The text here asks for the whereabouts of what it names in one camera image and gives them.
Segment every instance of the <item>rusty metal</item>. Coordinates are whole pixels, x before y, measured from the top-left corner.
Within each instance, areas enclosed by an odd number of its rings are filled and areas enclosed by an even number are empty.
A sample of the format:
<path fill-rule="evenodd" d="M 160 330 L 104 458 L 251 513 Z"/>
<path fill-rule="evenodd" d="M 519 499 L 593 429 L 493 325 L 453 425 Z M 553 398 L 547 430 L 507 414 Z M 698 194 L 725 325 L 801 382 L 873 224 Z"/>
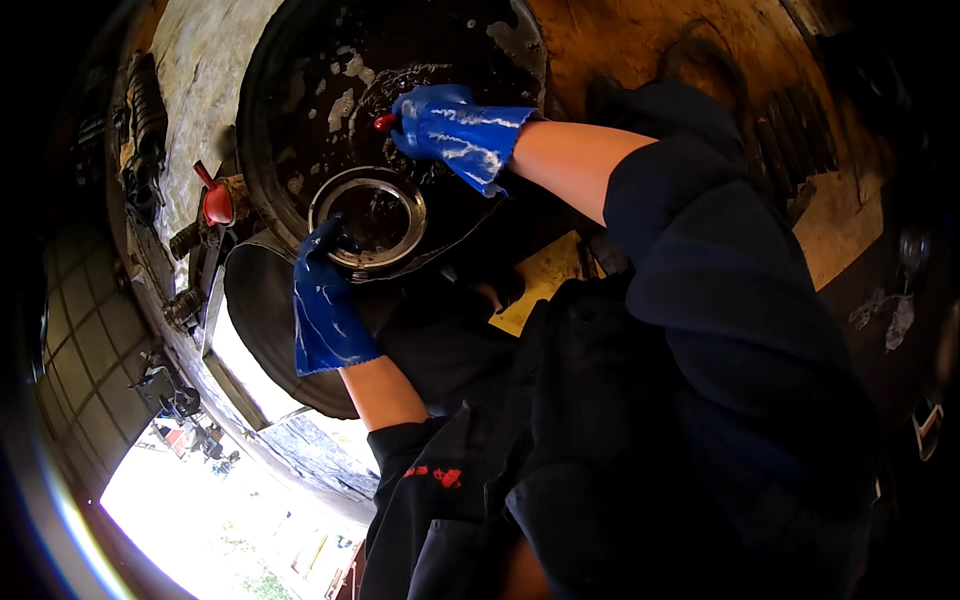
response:
<path fill-rule="evenodd" d="M 170 238 L 170 254 L 175 260 L 183 260 L 190 251 L 198 248 L 202 241 L 200 223 L 194 221 Z"/>
<path fill-rule="evenodd" d="M 163 307 L 163 317 L 171 325 L 181 327 L 204 306 L 204 293 L 192 287 L 177 294 Z"/>
<path fill-rule="evenodd" d="M 135 57 L 128 90 L 131 94 L 131 119 L 136 153 L 150 162 L 166 158 L 167 111 L 156 78 L 154 55 Z"/>

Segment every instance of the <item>dirty surface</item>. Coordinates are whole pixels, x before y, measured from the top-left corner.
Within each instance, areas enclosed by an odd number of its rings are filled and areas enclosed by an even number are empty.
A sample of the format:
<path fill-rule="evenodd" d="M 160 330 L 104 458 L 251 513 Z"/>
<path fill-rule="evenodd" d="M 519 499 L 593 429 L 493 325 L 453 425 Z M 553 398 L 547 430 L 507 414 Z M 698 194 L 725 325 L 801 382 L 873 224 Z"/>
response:
<path fill-rule="evenodd" d="M 160 188 L 166 206 L 156 233 L 166 246 L 193 223 L 203 185 L 193 172 L 202 160 L 216 173 L 214 134 L 236 120 L 240 83 L 263 28 L 283 0 L 170 0 L 150 51 L 156 59 L 167 129 L 166 169 Z M 175 265 L 177 291 L 186 288 L 187 259 Z"/>
<path fill-rule="evenodd" d="M 522 34 L 518 23 L 508 0 L 352 2 L 321 10 L 295 44 L 289 82 L 277 85 L 270 110 L 271 145 L 286 158 L 276 166 L 277 180 L 304 177 L 296 193 L 287 186 L 300 216 L 330 178 L 377 165 L 398 170 L 420 188 L 430 224 L 423 248 L 473 228 L 498 199 L 483 198 L 442 164 L 409 160 L 373 121 L 390 112 L 400 94 L 423 84 L 468 83 L 480 104 L 532 106 L 540 82 L 487 31 L 495 26 L 499 36 L 513 40 L 509 32 Z M 277 110 L 300 82 L 314 93 L 289 114 Z"/>

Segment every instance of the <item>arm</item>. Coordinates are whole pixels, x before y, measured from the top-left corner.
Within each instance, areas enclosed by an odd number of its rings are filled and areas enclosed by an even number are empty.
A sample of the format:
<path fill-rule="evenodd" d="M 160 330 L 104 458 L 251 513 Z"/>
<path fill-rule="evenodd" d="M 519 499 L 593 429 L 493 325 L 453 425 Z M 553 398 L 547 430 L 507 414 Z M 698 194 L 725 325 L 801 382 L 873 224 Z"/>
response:
<path fill-rule="evenodd" d="M 339 370 L 368 431 L 423 423 L 430 415 L 420 395 L 380 352 L 360 321 L 349 283 L 327 259 L 339 232 L 338 217 L 317 226 L 294 266 L 297 374 Z"/>
<path fill-rule="evenodd" d="M 367 431 L 430 419 L 417 390 L 387 356 L 343 367 L 340 376 Z"/>
<path fill-rule="evenodd" d="M 656 141 L 593 125 L 534 121 L 520 132 L 507 168 L 605 226 L 603 208 L 613 169 Z"/>

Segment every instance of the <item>hand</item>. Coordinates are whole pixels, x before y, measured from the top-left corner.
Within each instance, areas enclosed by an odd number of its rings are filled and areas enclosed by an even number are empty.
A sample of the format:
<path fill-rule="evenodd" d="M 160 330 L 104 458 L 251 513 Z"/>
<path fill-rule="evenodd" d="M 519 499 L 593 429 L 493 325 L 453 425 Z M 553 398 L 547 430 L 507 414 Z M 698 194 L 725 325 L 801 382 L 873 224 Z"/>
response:
<path fill-rule="evenodd" d="M 294 266 L 297 375 L 359 365 L 381 356 L 357 314 L 345 277 L 326 254 L 339 235 L 339 215 L 303 240 Z"/>
<path fill-rule="evenodd" d="M 530 107 L 478 107 L 468 87 L 425 85 L 394 103 L 403 131 L 391 132 L 396 146 L 413 159 L 433 158 L 491 198 L 493 181 L 507 166 Z"/>
<path fill-rule="evenodd" d="M 400 118 L 402 132 L 394 129 L 390 136 L 400 151 L 414 160 L 443 159 L 437 152 L 436 145 L 430 144 L 429 139 L 419 139 L 420 116 L 427 112 L 426 105 L 437 102 L 472 105 L 473 92 L 469 87 L 459 84 L 422 85 L 401 95 L 394 102 L 392 112 Z"/>

